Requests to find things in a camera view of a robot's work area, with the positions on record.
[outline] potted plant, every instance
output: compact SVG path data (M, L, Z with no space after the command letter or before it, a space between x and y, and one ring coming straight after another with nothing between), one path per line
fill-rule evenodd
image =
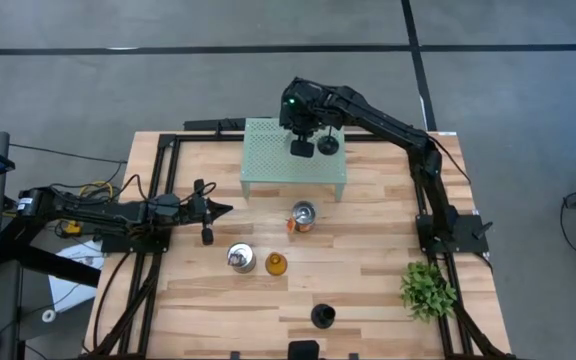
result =
M427 323L439 316L454 316L452 304L457 300L457 293L436 265L409 263L408 271L402 276L401 289L404 307L411 306L413 319Z

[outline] metal can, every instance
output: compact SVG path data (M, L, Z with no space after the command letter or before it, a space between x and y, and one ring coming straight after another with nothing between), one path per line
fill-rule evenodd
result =
M255 268L256 263L257 259L250 245L236 243L228 249L228 265L232 266L236 272L241 274L250 272Z
M300 201L292 208L292 218L295 220L295 230L308 232L315 225L315 206L308 201Z

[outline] wooden tabletop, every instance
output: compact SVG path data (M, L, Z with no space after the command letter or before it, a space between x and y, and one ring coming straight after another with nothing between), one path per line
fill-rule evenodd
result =
M127 165L126 179L141 174L146 191L158 136L136 133ZM457 136L435 136L464 167ZM215 223L212 246L202 246L200 226L174 230L157 286L148 358L228 358L231 351L240 351L242 358L286 358L288 343L300 339L317 340L321 356L327 358L348 358L349 353L361 358L443 358L437 323L412 321L399 298L406 265L425 261L414 226L417 205L406 153L387 142L350 142L346 152L348 184L339 203L333 186L288 184L253 184L246 201L239 183L242 143L181 146L174 192L185 196L198 178L214 181L217 189L210 197L235 209ZM445 158L442 177L450 201L460 212L471 213L470 187ZM121 199L140 200L136 185ZM317 222L309 233L288 234L286 219L299 200L315 204ZM235 242L254 248L257 266L249 274L227 265L226 251ZM264 261L273 251L288 260L283 276L265 270ZM93 315L121 257L106 259ZM510 351L490 270L473 255L456 255L455 260L466 309L493 344ZM108 291L100 339L125 309L133 266L134 255ZM310 312L319 303L337 312L327 330L310 322ZM141 318L140 312L132 328L133 351ZM454 321L451 325L455 350L460 351Z

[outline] artificial plant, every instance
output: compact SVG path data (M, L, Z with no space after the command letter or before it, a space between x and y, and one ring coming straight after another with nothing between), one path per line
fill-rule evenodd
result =
M438 316L454 316L452 303L457 300L455 289L444 280L434 264L409 263L401 279L404 307L412 306L413 319L430 322Z

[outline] green perforated platform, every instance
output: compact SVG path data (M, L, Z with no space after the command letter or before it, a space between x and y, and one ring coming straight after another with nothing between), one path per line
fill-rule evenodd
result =
M328 135L321 130L309 139L317 143ZM346 144L343 128L332 131L339 141L339 151L322 155L315 146L312 158L290 155L290 143L297 136L279 126L279 119L246 119L244 159L241 167L241 187L248 198L251 183L333 184L335 197L341 199L346 184Z

